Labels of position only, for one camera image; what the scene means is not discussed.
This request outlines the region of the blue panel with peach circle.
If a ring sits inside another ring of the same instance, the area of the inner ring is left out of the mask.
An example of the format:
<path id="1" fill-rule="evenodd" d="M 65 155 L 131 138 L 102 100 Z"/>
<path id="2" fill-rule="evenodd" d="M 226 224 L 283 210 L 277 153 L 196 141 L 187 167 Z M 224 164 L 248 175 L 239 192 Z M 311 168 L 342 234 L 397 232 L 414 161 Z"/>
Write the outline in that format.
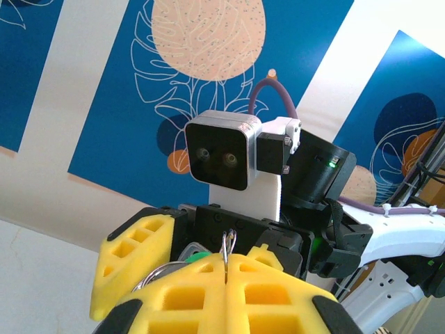
<path id="1" fill-rule="evenodd" d="M 129 0 L 69 172 L 155 207 L 206 203 L 185 124 L 246 113 L 276 78 L 298 103 L 354 0 Z"/>

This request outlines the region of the blue panel with lily outline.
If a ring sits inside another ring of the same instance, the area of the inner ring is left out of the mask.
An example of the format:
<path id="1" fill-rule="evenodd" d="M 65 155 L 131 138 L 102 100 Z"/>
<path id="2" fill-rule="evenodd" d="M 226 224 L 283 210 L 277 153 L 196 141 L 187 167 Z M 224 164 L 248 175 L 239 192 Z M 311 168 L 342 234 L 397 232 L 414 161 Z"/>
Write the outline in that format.
<path id="1" fill-rule="evenodd" d="M 398 31 L 334 143 L 357 157 L 350 196 L 379 205 L 445 122 L 445 56 Z"/>

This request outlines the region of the blue panel with feather leaf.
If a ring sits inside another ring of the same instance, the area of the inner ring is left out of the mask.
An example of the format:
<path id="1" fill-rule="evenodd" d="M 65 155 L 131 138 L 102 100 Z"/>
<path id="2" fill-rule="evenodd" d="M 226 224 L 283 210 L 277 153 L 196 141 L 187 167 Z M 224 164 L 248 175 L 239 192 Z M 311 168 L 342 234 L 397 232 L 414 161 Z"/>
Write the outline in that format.
<path id="1" fill-rule="evenodd" d="M 63 0 L 0 0 L 0 146 L 22 142 Z"/>

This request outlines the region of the aluminium frame upright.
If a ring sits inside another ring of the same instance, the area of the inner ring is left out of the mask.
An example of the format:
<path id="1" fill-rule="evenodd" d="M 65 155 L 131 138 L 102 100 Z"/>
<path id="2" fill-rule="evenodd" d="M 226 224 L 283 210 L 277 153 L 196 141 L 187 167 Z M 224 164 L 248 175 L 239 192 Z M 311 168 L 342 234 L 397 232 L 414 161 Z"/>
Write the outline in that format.
<path id="1" fill-rule="evenodd" d="M 445 202 L 445 121 L 438 129 L 414 139 L 407 152 L 411 156 L 397 203 L 441 206 Z"/>

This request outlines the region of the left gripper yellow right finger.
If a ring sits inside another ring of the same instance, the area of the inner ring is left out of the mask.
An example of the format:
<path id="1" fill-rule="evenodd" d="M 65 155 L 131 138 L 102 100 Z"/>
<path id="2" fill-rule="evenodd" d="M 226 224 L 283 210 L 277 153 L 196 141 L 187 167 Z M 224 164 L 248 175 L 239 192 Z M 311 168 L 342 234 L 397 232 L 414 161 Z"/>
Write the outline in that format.
<path id="1" fill-rule="evenodd" d="M 328 291 L 244 255 L 231 255 L 227 334 L 363 334 Z"/>

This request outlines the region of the green plastic key tag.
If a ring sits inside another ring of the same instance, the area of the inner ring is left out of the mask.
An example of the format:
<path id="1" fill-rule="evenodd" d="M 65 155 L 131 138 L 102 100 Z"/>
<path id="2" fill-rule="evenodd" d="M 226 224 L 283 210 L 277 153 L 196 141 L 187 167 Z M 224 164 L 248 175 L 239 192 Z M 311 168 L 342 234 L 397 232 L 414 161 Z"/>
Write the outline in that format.
<path id="1" fill-rule="evenodd" d="M 191 242 L 185 249 L 181 252 L 178 257 L 180 262 L 193 263 L 201 260 L 211 254 L 211 251 L 205 248 L 202 244 L 197 242 Z"/>

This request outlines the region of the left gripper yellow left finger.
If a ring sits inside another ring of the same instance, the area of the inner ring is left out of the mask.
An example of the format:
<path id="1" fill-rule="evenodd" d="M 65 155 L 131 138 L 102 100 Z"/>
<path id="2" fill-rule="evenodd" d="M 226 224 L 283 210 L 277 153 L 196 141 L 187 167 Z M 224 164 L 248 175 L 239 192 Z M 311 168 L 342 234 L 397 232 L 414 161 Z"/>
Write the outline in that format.
<path id="1" fill-rule="evenodd" d="M 225 268 L 208 255 L 122 297 L 92 334 L 225 334 Z"/>

